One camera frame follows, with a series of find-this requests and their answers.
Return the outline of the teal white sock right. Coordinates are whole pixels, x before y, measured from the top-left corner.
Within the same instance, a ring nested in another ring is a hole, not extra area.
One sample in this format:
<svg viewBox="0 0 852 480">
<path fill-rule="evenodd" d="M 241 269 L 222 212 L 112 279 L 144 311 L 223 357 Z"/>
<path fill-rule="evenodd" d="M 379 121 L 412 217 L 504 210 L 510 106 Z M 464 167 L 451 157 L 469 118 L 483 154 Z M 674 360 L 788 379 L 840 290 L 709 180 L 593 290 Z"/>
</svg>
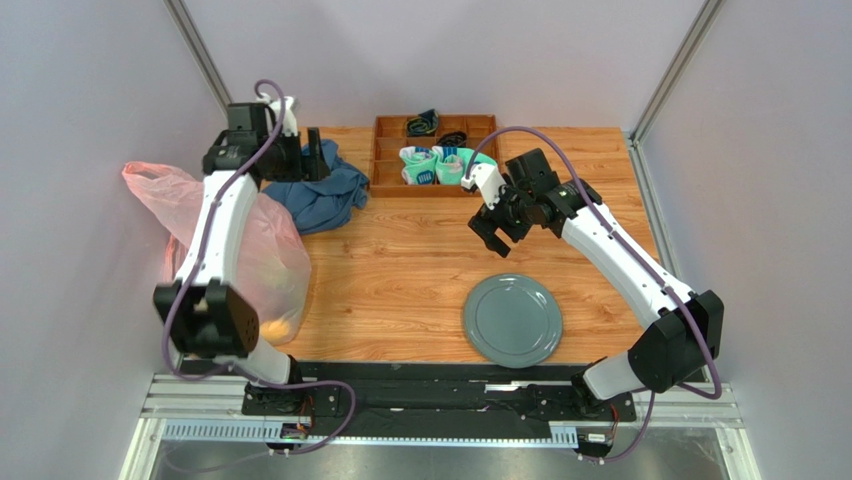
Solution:
<svg viewBox="0 0 852 480">
<path fill-rule="evenodd" d="M 469 148 L 434 146 L 432 152 L 436 156 L 436 179 L 441 185 L 459 185 L 471 160 L 475 163 L 497 165 L 493 158 L 484 153 L 473 157 L 475 151 Z"/>
</svg>

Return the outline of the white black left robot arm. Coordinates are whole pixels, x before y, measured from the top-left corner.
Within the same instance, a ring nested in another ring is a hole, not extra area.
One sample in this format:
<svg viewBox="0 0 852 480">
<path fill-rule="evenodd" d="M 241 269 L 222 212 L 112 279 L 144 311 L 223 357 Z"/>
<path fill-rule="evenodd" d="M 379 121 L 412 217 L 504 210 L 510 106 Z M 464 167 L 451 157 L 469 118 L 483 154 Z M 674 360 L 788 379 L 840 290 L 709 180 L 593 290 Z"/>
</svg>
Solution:
<svg viewBox="0 0 852 480">
<path fill-rule="evenodd" d="M 317 181 L 330 173 L 318 129 L 301 142 L 297 104 L 285 96 L 228 105 L 228 126 L 203 157 L 202 206 L 187 256 L 153 293 L 164 324 L 161 354 L 172 374 L 179 372 L 171 358 L 177 351 L 213 361 L 214 374 L 234 371 L 262 387 L 294 389 L 302 381 L 297 362 L 262 338 L 257 310 L 236 286 L 261 183 Z"/>
</svg>

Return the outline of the grey round plate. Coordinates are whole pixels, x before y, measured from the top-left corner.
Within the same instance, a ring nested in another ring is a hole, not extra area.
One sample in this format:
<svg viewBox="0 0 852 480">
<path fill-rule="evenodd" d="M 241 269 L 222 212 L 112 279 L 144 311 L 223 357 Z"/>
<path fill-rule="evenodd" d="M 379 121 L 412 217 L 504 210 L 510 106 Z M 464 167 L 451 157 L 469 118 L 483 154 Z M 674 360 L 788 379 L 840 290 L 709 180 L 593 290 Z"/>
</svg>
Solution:
<svg viewBox="0 0 852 480">
<path fill-rule="evenodd" d="M 464 333 L 490 362 L 524 369 L 550 358 L 563 336 L 563 315 L 553 294 L 521 274 L 488 277 L 468 293 L 462 309 Z"/>
</svg>

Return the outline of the yellow fake fruit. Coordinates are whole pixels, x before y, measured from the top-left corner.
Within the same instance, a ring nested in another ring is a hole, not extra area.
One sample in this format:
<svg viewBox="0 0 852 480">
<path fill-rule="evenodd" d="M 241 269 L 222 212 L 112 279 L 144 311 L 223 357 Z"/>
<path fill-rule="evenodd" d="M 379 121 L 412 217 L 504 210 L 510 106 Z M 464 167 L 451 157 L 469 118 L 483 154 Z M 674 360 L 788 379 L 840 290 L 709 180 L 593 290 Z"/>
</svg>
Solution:
<svg viewBox="0 0 852 480">
<path fill-rule="evenodd" d="M 279 318 L 260 325 L 261 335 L 270 343 L 286 343 L 293 338 L 292 322 Z"/>
</svg>

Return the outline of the pink translucent plastic bag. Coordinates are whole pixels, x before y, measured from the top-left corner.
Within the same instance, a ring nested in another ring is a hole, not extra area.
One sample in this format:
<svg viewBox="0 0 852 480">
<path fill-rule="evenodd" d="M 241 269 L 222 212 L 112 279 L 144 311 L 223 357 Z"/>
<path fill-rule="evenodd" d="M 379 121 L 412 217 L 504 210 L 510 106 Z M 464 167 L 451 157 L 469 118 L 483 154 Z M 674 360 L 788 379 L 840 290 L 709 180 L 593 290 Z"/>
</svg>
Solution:
<svg viewBox="0 0 852 480">
<path fill-rule="evenodd" d="M 160 279 L 170 283 L 182 266 L 195 232 L 202 207 L 202 183 L 178 167 L 136 161 L 124 166 L 122 176 L 133 195 L 171 234 Z M 294 330 L 291 340 L 295 338 L 311 272 L 308 252 L 291 214 L 261 193 L 250 210 L 235 282 L 237 290 L 257 311 L 260 325 L 287 319 Z"/>
</svg>

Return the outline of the teal white sock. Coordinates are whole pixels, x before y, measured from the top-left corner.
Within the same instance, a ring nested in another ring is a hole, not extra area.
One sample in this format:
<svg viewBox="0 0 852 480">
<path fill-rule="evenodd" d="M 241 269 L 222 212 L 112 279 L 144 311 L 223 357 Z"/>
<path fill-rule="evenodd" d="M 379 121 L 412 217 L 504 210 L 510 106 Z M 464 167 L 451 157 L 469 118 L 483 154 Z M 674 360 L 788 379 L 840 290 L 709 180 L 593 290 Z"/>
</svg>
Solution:
<svg viewBox="0 0 852 480">
<path fill-rule="evenodd" d="M 431 185 L 435 181 L 435 166 L 439 155 L 432 149 L 419 146 L 404 147 L 399 151 L 403 162 L 402 179 L 406 185 Z"/>
<path fill-rule="evenodd" d="M 473 157 L 475 151 L 469 148 L 434 146 L 432 152 L 436 156 L 436 179 L 441 185 L 459 185 L 471 160 L 475 163 L 497 165 L 493 158 L 484 153 Z"/>
</svg>

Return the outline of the black rolled sock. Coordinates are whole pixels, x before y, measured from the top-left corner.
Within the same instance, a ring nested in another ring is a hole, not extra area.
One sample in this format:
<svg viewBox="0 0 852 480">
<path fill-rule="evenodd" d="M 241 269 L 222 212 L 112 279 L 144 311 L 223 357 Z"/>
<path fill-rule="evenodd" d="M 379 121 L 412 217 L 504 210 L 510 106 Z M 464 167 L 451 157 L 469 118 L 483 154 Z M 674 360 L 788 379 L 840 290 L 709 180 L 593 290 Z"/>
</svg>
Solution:
<svg viewBox="0 0 852 480">
<path fill-rule="evenodd" d="M 441 147 L 465 148 L 467 139 L 468 136 L 464 131 L 456 130 L 440 136 L 436 141 L 436 145 Z"/>
</svg>

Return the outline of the wooden compartment tray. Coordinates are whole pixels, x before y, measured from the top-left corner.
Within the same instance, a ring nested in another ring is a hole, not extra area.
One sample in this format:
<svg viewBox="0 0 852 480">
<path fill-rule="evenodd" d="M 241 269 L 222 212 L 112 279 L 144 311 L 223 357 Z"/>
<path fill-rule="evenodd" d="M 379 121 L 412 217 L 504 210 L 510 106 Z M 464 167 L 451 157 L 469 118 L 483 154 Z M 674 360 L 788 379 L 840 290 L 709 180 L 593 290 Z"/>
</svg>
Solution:
<svg viewBox="0 0 852 480">
<path fill-rule="evenodd" d="M 375 119 L 371 141 L 369 166 L 369 191 L 374 197 L 430 198 L 464 197 L 458 185 L 444 185 L 438 180 L 425 185 L 410 185 L 403 177 L 404 162 L 399 152 L 405 147 L 431 147 L 436 141 L 451 133 L 466 135 L 465 146 L 475 148 L 488 135 L 497 130 L 497 117 L 493 114 L 443 114 L 437 115 L 437 126 L 427 135 L 413 135 L 409 124 L 417 116 L 380 115 Z"/>
</svg>

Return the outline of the aluminium frame rail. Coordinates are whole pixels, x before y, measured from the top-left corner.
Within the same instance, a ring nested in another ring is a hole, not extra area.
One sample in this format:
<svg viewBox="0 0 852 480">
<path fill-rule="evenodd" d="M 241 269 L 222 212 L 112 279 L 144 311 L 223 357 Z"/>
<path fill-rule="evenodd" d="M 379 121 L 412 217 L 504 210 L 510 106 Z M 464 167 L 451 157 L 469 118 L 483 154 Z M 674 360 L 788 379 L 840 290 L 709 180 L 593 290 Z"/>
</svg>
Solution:
<svg viewBox="0 0 852 480">
<path fill-rule="evenodd" d="M 730 388 L 622 394 L 580 413 L 568 365 L 326 363 L 307 388 L 157 375 L 120 475 L 757 479 Z"/>
</svg>

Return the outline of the teal white sock left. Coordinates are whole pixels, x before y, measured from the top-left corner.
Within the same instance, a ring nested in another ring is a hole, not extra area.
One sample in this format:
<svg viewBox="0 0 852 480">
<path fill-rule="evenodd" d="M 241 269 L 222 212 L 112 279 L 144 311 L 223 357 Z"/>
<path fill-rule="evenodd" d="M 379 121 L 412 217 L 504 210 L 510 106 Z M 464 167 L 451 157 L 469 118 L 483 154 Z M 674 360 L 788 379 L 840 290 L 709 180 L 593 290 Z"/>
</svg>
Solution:
<svg viewBox="0 0 852 480">
<path fill-rule="evenodd" d="M 419 146 L 404 147 L 399 151 L 403 162 L 402 179 L 406 185 L 431 185 L 435 181 L 435 166 L 439 155 L 432 149 Z"/>
</svg>

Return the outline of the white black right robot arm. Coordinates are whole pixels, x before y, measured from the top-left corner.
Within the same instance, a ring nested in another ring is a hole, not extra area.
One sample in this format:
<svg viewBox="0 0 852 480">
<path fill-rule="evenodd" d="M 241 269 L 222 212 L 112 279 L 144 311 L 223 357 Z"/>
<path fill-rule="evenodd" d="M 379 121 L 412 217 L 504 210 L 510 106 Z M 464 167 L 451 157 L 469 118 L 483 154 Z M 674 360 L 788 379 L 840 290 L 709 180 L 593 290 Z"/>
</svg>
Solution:
<svg viewBox="0 0 852 480">
<path fill-rule="evenodd" d="M 702 368 L 719 380 L 724 304 L 697 292 L 663 268 L 625 231 L 584 180 L 563 182 L 534 149 L 504 169 L 475 162 L 461 181 L 483 204 L 469 222 L 485 246 L 506 257 L 534 226 L 551 231 L 585 256 L 621 294 L 643 332 L 632 347 L 589 364 L 571 379 L 586 407 L 642 389 L 664 393 Z"/>
</svg>

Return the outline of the blue crumpled cloth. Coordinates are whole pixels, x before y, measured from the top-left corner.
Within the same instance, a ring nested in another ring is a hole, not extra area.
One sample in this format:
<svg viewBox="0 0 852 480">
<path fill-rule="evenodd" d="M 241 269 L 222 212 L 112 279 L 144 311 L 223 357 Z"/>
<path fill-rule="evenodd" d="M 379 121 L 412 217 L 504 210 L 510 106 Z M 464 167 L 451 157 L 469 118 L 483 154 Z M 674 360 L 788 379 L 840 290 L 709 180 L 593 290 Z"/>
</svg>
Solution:
<svg viewBox="0 0 852 480">
<path fill-rule="evenodd" d="M 321 147 L 328 177 L 318 182 L 274 182 L 262 190 L 289 211 L 301 236 L 346 225 L 352 210 L 364 209 L 368 201 L 367 176 L 340 156 L 337 142 L 322 140 Z"/>
</svg>

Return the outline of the dark rolled sock back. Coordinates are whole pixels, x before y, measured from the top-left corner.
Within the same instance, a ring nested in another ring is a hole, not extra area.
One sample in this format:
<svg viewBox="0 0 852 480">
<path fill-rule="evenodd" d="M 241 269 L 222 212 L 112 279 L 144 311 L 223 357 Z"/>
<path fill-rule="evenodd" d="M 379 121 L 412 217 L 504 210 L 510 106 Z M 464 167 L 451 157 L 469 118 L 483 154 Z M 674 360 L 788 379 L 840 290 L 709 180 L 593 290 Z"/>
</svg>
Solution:
<svg viewBox="0 0 852 480">
<path fill-rule="evenodd" d="M 410 117 L 405 123 L 407 137 L 433 136 L 440 126 L 440 115 L 436 109 L 429 109 Z"/>
</svg>

